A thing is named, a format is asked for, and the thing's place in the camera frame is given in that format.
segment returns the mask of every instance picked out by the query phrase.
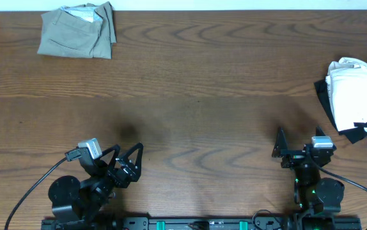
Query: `wire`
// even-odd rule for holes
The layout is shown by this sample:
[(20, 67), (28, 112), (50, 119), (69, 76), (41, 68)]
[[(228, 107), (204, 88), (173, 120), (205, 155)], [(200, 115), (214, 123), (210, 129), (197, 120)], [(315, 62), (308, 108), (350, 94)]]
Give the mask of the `wire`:
[(15, 214), (15, 212), (17, 211), (17, 209), (19, 208), (19, 206), (23, 203), (23, 201), (25, 200), (25, 198), (30, 194), (31, 191), (33, 191), (38, 184), (40, 184), (53, 170), (55, 170), (61, 163), (63, 163), (64, 161), (66, 161), (66, 158), (63, 158), (62, 160), (60, 160), (56, 165), (54, 165), (53, 167), (51, 167), (51, 169), (44, 174), (44, 176), (42, 176), (27, 192), (26, 194), (24, 194), (24, 196), (22, 197), (22, 199), (20, 199), (20, 201), (16, 204), (16, 206), (14, 207), (14, 209), (12, 210), (12, 212), (10, 213), (9, 218), (7, 218), (6, 221), (6, 225), (4, 226), (4, 230), (8, 230), (9, 228), (9, 224), (10, 221), (13, 218), (13, 215)]
[(188, 227), (190, 227), (191, 229), (193, 230), (206, 230), (206, 229), (209, 229), (209, 228), (205, 228), (204, 226), (202, 226), (201, 223), (189, 223), (188, 224)]
[(280, 224), (280, 227), (283, 227), (282, 223), (280, 222), (280, 220), (274, 216), (274, 214), (269, 211), (269, 210), (258, 210), (252, 217), (252, 224), (254, 224), (254, 226), (256, 228), (258, 228), (259, 230), (262, 230), (260, 227), (258, 227), (255, 223), (254, 223), (254, 217), (259, 213), (259, 212), (262, 212), (262, 211), (267, 211), (268, 213), (270, 213), (270, 215)]
[(308, 152), (308, 155), (309, 155), (310, 160), (312, 161), (312, 163), (314, 164), (314, 166), (315, 166), (318, 170), (320, 170), (320, 171), (322, 171), (323, 173), (326, 173), (326, 174), (328, 174), (328, 175), (330, 175), (330, 176), (334, 176), (334, 177), (335, 177), (335, 178), (337, 178), (337, 179), (340, 179), (340, 180), (342, 180), (342, 181), (345, 181), (345, 182), (347, 182), (347, 183), (350, 183), (350, 184), (352, 184), (352, 185), (354, 185), (354, 186), (356, 186), (356, 187), (359, 187), (359, 188), (361, 188), (361, 189), (363, 189), (364, 191), (366, 191), (366, 192), (367, 192), (367, 188), (366, 188), (366, 187), (364, 187), (364, 186), (362, 186), (362, 185), (360, 185), (360, 184), (357, 184), (356, 182), (354, 182), (354, 181), (352, 181), (352, 180), (349, 180), (349, 179), (347, 179), (347, 178), (344, 178), (344, 177), (342, 177), (342, 176), (339, 176), (339, 175), (337, 175), (337, 174), (334, 174), (334, 173), (332, 173), (332, 172), (329, 172), (329, 171), (327, 171), (327, 170), (323, 169), (322, 167), (320, 167), (320, 166), (315, 162), (315, 160), (314, 160), (314, 158), (313, 158), (313, 156), (311, 155), (311, 153), (310, 153), (310, 152)]

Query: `wood grain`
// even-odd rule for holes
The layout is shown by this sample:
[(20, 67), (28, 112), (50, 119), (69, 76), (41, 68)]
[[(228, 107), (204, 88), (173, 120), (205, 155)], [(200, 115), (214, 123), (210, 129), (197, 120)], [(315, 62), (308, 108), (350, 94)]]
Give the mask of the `wood grain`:
[[(301, 148), (321, 125), (327, 166), (367, 186), (367, 139), (338, 136), (313, 83), (341, 56), (367, 61), (367, 11), (116, 12), (113, 59), (36, 55), (41, 12), (0, 13), (0, 229), (27, 189), (80, 140), (145, 145), (143, 175), (106, 209), (153, 217), (290, 211), (293, 173), (271, 159), (276, 128)], [(47, 190), (11, 229), (51, 217)], [(367, 194), (346, 185), (342, 214), (367, 226)]]

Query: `folded khaki pants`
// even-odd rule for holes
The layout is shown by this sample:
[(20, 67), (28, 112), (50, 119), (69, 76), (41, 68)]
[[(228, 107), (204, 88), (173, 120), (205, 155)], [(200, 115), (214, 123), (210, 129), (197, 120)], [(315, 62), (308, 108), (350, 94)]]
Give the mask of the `folded khaki pants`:
[(38, 54), (71, 58), (111, 59), (116, 43), (113, 9), (106, 2), (95, 9), (102, 21), (87, 22), (63, 10), (42, 14), (42, 40)]

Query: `green connector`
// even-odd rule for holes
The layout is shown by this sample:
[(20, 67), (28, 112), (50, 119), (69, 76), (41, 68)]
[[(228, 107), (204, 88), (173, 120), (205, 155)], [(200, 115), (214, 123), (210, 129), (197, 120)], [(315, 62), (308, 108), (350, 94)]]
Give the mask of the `green connector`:
[(247, 230), (247, 222), (246, 221), (240, 221), (239, 222), (240, 230)]
[(158, 221), (157, 222), (157, 230), (165, 230), (165, 222), (164, 221)]

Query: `black cable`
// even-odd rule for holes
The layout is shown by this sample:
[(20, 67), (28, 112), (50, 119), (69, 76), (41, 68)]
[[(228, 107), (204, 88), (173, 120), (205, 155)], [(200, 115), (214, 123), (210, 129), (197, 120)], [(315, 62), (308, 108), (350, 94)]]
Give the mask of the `black cable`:
[(207, 229), (209, 229), (209, 228), (205, 228), (204, 226), (202, 226), (201, 223), (189, 223), (188, 227), (190, 227), (193, 230), (207, 230)]
[(364, 191), (366, 191), (366, 192), (367, 192), (367, 188), (366, 188), (366, 187), (364, 187), (364, 186), (362, 186), (362, 185), (360, 185), (360, 184), (357, 184), (356, 182), (354, 182), (354, 181), (352, 181), (352, 180), (349, 180), (349, 179), (347, 179), (347, 178), (344, 178), (344, 177), (342, 177), (342, 176), (339, 176), (339, 175), (337, 175), (337, 174), (334, 174), (334, 173), (332, 173), (332, 172), (329, 172), (329, 171), (327, 171), (327, 170), (323, 169), (322, 167), (320, 167), (320, 166), (315, 162), (315, 160), (314, 160), (314, 158), (313, 158), (313, 156), (311, 155), (311, 153), (310, 153), (310, 152), (308, 152), (308, 155), (309, 155), (310, 160), (312, 161), (312, 163), (314, 164), (314, 166), (315, 166), (318, 170), (320, 170), (320, 171), (322, 171), (323, 173), (326, 173), (326, 174), (328, 174), (328, 175), (330, 175), (330, 176), (334, 176), (334, 177), (335, 177), (335, 178), (337, 178), (337, 179), (340, 179), (340, 180), (342, 180), (342, 181), (345, 181), (345, 182), (347, 182), (347, 183), (350, 183), (350, 184), (352, 184), (352, 185), (354, 185), (354, 186), (356, 186), (356, 187), (359, 187), (359, 188), (361, 188), (361, 189), (363, 189)]
[(259, 230), (262, 230), (260, 227), (258, 227), (255, 223), (254, 223), (254, 217), (261, 211), (267, 211), (268, 213), (270, 213), (270, 216), (273, 217), (279, 224), (280, 224), (280, 227), (283, 227), (282, 223), (280, 222), (280, 220), (274, 216), (274, 214), (269, 211), (269, 210), (258, 210), (256, 213), (254, 213), (253, 217), (252, 217), (252, 224)]
[(66, 158), (63, 158), (62, 160), (60, 160), (56, 165), (54, 165), (53, 167), (51, 167), (51, 169), (44, 174), (44, 176), (42, 176), (27, 192), (26, 194), (24, 194), (24, 196), (22, 197), (22, 199), (20, 199), (20, 201), (16, 204), (16, 206), (14, 207), (14, 209), (12, 210), (12, 212), (10, 213), (9, 218), (7, 218), (6, 221), (6, 225), (4, 226), (4, 230), (8, 230), (9, 228), (9, 224), (10, 221), (13, 218), (13, 215), (15, 214), (15, 212), (17, 211), (17, 209), (19, 208), (19, 206), (23, 203), (23, 201), (25, 200), (25, 198), (30, 194), (31, 191), (33, 191), (38, 184), (40, 184), (53, 170), (55, 170), (61, 163), (63, 163), (64, 161), (66, 161)]

